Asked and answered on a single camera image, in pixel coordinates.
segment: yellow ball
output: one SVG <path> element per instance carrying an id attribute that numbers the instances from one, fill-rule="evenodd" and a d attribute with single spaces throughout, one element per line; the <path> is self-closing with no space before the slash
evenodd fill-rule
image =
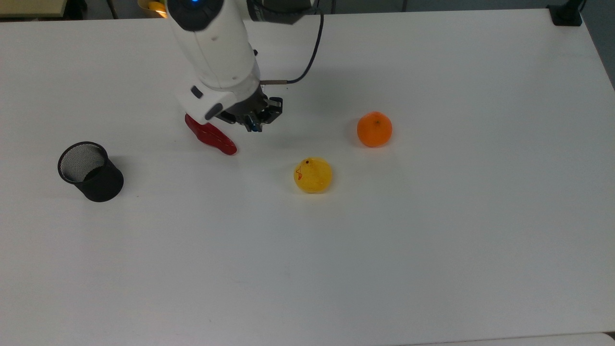
<path id="1" fill-rule="evenodd" d="M 157 1 L 150 1 L 148 3 L 148 8 L 150 10 L 153 10 L 153 11 L 163 11 L 163 12 L 167 11 L 167 9 L 164 7 L 164 5 L 159 3 L 159 2 L 157 2 Z"/>
<path id="2" fill-rule="evenodd" d="M 322 158 L 306 158 L 295 167 L 295 184 L 307 193 L 323 192 L 331 184 L 331 166 Z"/>

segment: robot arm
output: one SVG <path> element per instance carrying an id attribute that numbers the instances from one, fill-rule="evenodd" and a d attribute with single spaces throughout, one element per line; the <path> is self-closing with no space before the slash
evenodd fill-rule
<path id="1" fill-rule="evenodd" d="M 173 33 L 196 72 L 186 77 L 178 99 L 199 124 L 217 117 L 261 132 L 281 114 L 282 99 L 268 98 L 260 87 L 242 19 L 294 23 L 313 9 L 312 0 L 269 0 L 267 7 L 261 1 L 167 0 Z"/>

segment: orange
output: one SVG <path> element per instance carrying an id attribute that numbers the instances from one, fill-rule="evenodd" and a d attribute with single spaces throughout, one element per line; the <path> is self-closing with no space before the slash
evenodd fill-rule
<path id="1" fill-rule="evenodd" d="M 393 125 L 389 118 L 378 112 L 367 113 L 357 124 L 357 135 L 361 143 L 368 147 L 379 147 L 391 138 Z"/>
<path id="2" fill-rule="evenodd" d="M 307 193 L 323 192 L 331 184 L 331 166 L 322 158 L 303 159 L 295 167 L 295 184 Z"/>

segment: red object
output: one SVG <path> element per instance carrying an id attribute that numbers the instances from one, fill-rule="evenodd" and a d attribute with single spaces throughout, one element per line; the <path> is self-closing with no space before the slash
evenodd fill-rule
<path id="1" fill-rule="evenodd" d="M 237 153 L 235 143 L 233 143 L 229 137 L 227 137 L 214 125 L 211 125 L 210 123 L 201 125 L 192 119 L 192 117 L 188 114 L 186 114 L 184 120 L 186 121 L 186 125 L 188 125 L 188 127 L 201 142 L 218 148 L 227 155 Z"/>

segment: white table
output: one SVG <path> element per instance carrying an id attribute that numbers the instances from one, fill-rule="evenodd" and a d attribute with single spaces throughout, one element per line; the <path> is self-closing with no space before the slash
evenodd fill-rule
<path id="1" fill-rule="evenodd" d="M 294 78 L 317 18 L 249 23 Z M 374 346 L 615 330 L 615 92 L 547 10 L 327 16 L 262 134 L 198 142 L 166 21 L 0 23 L 0 345 Z M 361 147 L 357 118 L 394 136 Z M 102 144 L 120 195 L 56 172 Z M 334 182 L 302 194 L 295 164 Z"/>

